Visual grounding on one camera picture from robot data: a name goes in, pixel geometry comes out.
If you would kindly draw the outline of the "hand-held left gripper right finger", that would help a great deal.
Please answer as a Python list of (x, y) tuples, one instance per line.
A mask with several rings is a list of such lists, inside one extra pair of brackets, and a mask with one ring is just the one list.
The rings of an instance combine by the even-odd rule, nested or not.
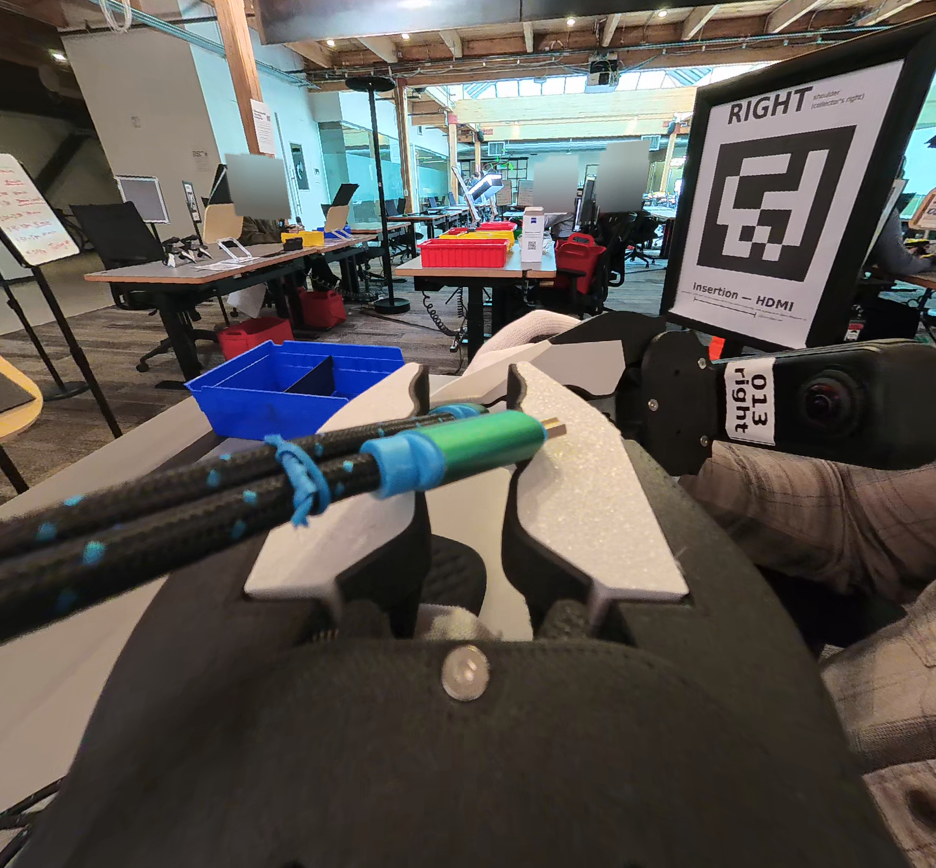
[(617, 601), (682, 601), (688, 583), (615, 426), (529, 362), (510, 365), (507, 405), (565, 427), (507, 493), (503, 568), (532, 623), (562, 600), (582, 605), (590, 625)]

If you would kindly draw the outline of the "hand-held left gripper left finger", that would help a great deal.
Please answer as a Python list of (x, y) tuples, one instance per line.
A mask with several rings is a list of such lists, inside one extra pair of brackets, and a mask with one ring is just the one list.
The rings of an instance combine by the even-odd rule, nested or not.
[[(427, 366), (407, 363), (364, 393), (349, 400), (325, 421), (329, 432), (369, 423), (406, 419), (429, 408)], [(338, 577), (363, 566), (378, 548), (402, 542), (405, 531), (429, 531), (425, 497), (409, 493), (388, 500), (371, 495), (329, 506), (305, 526), (285, 523), (271, 531), (244, 584), (255, 600), (318, 598), (339, 609)]]

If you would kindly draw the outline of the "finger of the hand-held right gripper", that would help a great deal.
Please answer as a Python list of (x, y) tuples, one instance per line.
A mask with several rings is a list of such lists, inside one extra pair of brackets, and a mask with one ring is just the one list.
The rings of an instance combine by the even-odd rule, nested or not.
[(620, 340), (553, 344), (548, 340), (490, 351), (460, 378), (434, 391), (430, 407), (474, 404), (490, 407), (507, 398), (511, 364), (529, 363), (566, 387), (595, 397), (615, 393), (625, 370)]

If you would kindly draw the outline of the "person's right forearm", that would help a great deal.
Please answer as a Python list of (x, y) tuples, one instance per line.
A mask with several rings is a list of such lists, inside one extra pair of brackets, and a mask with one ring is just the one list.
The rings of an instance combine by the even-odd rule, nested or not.
[(882, 470), (717, 442), (680, 485), (762, 568), (934, 603), (934, 464)]

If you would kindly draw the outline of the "black office chair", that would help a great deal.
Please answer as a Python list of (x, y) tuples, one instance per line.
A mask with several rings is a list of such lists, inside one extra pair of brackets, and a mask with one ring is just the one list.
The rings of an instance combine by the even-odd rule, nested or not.
[(598, 221), (595, 234), (574, 231), (591, 235), (597, 245), (605, 247), (605, 253), (591, 277), (556, 274), (553, 280), (539, 283), (538, 307), (579, 319), (603, 313), (609, 290), (624, 281), (624, 257), (632, 218), (631, 215), (603, 216)]

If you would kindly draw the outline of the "black textured pad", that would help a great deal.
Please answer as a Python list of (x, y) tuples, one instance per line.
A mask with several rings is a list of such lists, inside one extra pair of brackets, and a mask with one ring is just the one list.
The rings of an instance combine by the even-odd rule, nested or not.
[(420, 603), (461, 608), (479, 617), (486, 593), (487, 569), (482, 556), (465, 543), (433, 534)]

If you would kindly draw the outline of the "red plastic tray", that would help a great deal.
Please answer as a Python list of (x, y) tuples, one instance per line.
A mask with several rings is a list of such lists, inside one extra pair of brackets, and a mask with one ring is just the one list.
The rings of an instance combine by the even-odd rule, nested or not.
[(505, 238), (439, 238), (420, 243), (418, 250), (423, 270), (501, 270), (510, 245)]

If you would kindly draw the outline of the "black bin divider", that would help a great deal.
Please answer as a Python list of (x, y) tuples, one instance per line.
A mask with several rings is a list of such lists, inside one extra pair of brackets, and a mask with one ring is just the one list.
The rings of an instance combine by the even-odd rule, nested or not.
[(287, 388), (287, 394), (330, 397), (335, 394), (334, 358), (322, 357), (318, 363), (296, 383)]

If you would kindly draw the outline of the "black-framed printed sign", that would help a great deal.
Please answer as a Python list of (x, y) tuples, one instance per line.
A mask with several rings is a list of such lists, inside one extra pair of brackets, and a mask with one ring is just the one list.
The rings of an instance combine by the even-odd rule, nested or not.
[(934, 68), (928, 17), (697, 90), (661, 315), (762, 349), (841, 341)]

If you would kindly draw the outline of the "white tablet stand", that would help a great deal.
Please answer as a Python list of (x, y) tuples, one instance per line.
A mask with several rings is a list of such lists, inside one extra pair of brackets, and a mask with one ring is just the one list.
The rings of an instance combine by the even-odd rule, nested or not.
[(14, 494), (19, 495), (29, 490), (29, 485), (6, 453), (4, 443), (33, 425), (42, 412), (44, 400), (39, 386), (4, 357), (1, 357), (1, 373), (19, 383), (36, 398), (31, 404), (1, 414), (1, 469)]

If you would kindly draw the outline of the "black and white device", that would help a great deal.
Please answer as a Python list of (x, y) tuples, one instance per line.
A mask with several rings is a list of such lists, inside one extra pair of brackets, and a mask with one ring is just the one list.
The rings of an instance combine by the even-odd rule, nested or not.
[(195, 233), (184, 238), (171, 237), (162, 242), (164, 264), (171, 268), (181, 266), (183, 263), (196, 265), (207, 262), (212, 254), (207, 249), (201, 237)]

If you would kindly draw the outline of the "black monitor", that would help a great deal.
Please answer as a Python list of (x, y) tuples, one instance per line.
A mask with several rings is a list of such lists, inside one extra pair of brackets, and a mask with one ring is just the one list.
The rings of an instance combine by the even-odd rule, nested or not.
[(106, 270), (165, 261), (164, 249), (132, 203), (71, 206)]

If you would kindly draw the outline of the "grey framed sign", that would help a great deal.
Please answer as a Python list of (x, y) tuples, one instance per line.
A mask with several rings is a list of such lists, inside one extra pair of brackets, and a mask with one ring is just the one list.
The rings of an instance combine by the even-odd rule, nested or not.
[(145, 223), (169, 225), (169, 209), (160, 180), (151, 175), (116, 174), (114, 180), (123, 202), (132, 204)]

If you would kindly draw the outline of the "wooden column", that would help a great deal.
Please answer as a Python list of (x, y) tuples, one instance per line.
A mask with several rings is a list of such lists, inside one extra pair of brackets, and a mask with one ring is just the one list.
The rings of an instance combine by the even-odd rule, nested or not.
[(228, 70), (240, 113), (248, 151), (261, 154), (252, 102), (262, 102), (251, 32), (243, 0), (210, 0), (214, 5)]

